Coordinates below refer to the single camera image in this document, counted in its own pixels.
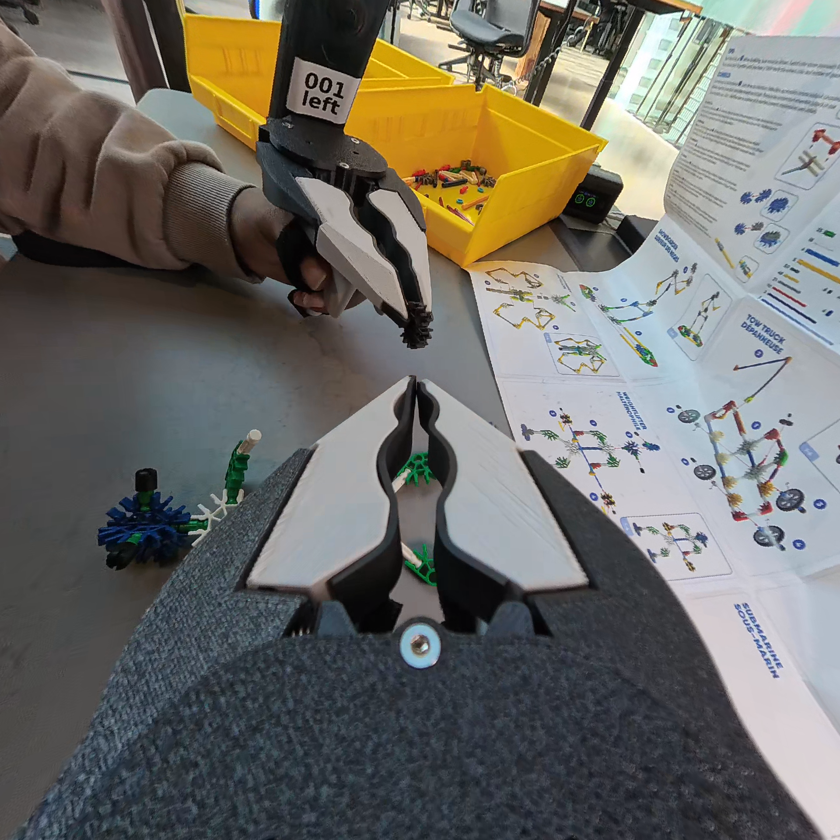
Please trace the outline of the black flat box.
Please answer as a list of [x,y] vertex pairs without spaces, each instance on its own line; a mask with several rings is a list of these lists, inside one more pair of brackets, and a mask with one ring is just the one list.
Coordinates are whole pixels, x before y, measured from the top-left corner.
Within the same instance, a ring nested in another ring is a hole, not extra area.
[[625,215],[619,222],[615,236],[626,251],[633,255],[641,248],[644,241],[658,230],[658,220]]

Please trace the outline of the wooden office table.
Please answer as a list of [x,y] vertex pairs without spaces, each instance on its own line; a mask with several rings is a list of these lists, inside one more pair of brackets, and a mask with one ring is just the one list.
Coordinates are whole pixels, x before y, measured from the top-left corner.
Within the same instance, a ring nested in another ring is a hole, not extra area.
[[[626,16],[626,22],[618,27],[617,45],[581,121],[581,127],[585,130],[593,127],[644,16],[646,14],[669,15],[676,13],[699,16],[702,12],[701,5],[687,1],[629,1],[619,4],[628,8],[628,15]],[[543,99],[557,57],[562,50],[563,37],[571,23],[575,9],[575,1],[541,1],[539,3],[539,11],[548,17],[549,26],[542,40],[538,60],[532,69],[528,88],[524,95],[525,102],[531,103],[535,107],[538,107]]]

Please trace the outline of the person's left forearm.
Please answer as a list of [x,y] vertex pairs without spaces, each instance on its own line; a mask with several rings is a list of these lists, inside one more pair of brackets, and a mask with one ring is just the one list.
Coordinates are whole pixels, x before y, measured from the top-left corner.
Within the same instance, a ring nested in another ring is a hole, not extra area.
[[214,151],[134,107],[79,88],[5,24],[1,34],[1,221],[134,266],[192,264],[260,282],[232,240],[251,189]]

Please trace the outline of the yellow plastic bin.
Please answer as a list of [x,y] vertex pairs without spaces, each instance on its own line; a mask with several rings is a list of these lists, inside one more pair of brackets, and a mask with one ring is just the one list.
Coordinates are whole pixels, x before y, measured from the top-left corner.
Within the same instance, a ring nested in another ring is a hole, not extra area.
[[461,267],[555,219],[606,141],[494,87],[467,85],[361,92],[346,132],[373,146],[402,178],[470,161],[496,184],[478,197],[457,187],[422,186],[427,242]]
[[[185,14],[182,24],[194,99],[219,128],[255,151],[270,105],[281,24],[198,14]],[[454,81],[446,71],[378,38],[347,128],[357,123],[368,91],[450,87]]]

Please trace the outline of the person's left hand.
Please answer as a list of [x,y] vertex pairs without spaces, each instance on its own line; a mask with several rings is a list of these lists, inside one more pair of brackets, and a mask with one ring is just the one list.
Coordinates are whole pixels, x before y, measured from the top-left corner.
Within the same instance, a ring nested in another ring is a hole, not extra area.
[[[229,212],[230,237],[237,258],[252,275],[293,287],[277,250],[277,240],[291,219],[256,186],[248,186],[236,196]],[[323,290],[332,281],[332,267],[311,244],[301,257],[299,274],[307,288],[292,289],[292,304],[305,312],[326,313]]]

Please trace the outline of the pile of small building parts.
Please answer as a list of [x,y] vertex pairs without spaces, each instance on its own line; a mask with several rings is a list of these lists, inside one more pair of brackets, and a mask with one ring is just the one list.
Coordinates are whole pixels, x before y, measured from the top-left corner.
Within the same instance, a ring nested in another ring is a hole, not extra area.
[[470,160],[444,165],[436,170],[419,169],[403,177],[403,182],[426,202],[475,225],[482,214],[497,179]]

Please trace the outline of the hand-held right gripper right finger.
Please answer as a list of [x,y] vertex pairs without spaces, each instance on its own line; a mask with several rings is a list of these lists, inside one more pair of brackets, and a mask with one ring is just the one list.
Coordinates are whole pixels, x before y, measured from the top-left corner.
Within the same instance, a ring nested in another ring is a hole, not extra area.
[[433,554],[446,627],[476,628],[504,602],[586,587],[513,441],[429,380],[417,385],[417,407],[441,487]]

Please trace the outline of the white building instruction sheet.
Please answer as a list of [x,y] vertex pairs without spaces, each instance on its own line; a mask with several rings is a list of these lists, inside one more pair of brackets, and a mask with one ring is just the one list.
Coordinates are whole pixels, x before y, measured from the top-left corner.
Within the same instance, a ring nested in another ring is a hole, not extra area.
[[838,38],[735,38],[634,255],[469,268],[516,442],[669,582],[829,834],[838,175]]

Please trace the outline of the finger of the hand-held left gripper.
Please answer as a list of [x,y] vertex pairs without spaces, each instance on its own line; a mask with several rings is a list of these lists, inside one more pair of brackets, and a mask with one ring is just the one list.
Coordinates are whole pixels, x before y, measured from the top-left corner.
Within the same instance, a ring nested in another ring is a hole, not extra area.
[[368,196],[357,217],[350,196],[338,187],[313,177],[296,181],[320,222],[314,246],[332,267],[332,281],[323,291],[327,313],[337,318],[358,291],[404,328],[407,305],[396,270],[368,230]]
[[432,318],[432,285],[422,205],[411,188],[368,194],[368,230],[395,269],[410,318]]

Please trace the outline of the black box with green light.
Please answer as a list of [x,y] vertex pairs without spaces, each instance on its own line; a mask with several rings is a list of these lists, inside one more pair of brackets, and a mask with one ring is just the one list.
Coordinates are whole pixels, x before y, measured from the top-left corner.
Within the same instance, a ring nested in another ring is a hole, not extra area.
[[593,164],[583,181],[575,188],[563,215],[591,224],[604,222],[623,191],[622,177]]

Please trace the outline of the colourful rod connector toy model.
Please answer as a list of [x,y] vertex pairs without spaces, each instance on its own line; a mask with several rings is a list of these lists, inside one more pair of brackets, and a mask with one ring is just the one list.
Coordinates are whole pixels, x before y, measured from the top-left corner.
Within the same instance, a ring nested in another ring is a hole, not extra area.
[[[194,545],[205,540],[210,531],[237,509],[245,506],[244,483],[250,453],[261,440],[261,432],[252,429],[234,446],[227,462],[224,489],[221,497],[212,495],[213,507],[200,506],[201,513],[193,515],[184,506],[172,507],[172,497],[161,498],[157,474],[153,468],[135,474],[135,492],[121,499],[111,508],[107,524],[98,531],[98,544],[107,551],[107,566],[114,570],[126,568],[132,562],[154,561],[167,563],[178,559]],[[393,482],[402,488],[408,482],[419,485],[435,476],[427,458],[413,453],[396,471]],[[402,566],[408,563],[414,573],[427,585],[436,586],[434,558],[427,546],[421,551],[402,548]]]

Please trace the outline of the black snowflake toy connector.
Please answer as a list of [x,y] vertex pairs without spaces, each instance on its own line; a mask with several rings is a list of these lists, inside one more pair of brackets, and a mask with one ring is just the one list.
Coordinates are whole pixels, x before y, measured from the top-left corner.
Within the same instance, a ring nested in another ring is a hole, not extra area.
[[406,324],[402,340],[410,350],[420,350],[428,346],[432,337],[433,313],[422,303],[407,304]]

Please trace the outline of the grey office chair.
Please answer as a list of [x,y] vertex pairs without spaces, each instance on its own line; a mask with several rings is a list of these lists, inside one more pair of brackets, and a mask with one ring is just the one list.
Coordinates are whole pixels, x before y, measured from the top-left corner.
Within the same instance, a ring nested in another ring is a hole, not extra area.
[[477,90],[489,84],[504,89],[515,83],[501,73],[506,57],[521,58],[529,50],[540,1],[457,1],[449,25],[465,44],[466,57],[449,59],[439,69],[466,63],[467,80]]

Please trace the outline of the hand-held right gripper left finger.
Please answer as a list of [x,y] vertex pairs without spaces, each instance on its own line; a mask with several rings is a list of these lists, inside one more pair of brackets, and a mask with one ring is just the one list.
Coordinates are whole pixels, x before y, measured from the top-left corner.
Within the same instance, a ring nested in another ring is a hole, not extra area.
[[404,377],[315,443],[250,590],[337,601],[355,623],[387,607],[403,567],[392,483],[412,451],[416,388]]

